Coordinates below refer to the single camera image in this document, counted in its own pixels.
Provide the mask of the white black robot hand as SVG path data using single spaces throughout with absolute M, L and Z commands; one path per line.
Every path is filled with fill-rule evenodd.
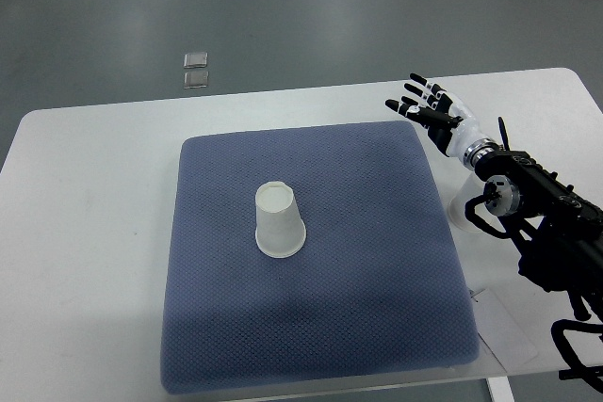
M 419 74 L 411 73 L 410 79 L 404 84 L 406 94 L 386 100 L 385 105 L 422 126 L 441 154 L 474 171 L 484 155 L 499 148 L 458 96 Z

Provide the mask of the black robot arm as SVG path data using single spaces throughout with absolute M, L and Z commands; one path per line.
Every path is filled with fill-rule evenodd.
M 520 275 L 547 292 L 568 295 L 573 318 L 550 329 L 567 365 L 559 377 L 579 378 L 601 391 L 602 368 L 584 364 L 566 334 L 602 334 L 602 325 L 590 320 L 602 315 L 602 211 L 528 153 L 511 149 L 505 125 L 498 127 L 501 143 L 486 140 L 467 154 L 485 186 L 466 202 L 464 216 L 481 231 L 513 242 Z

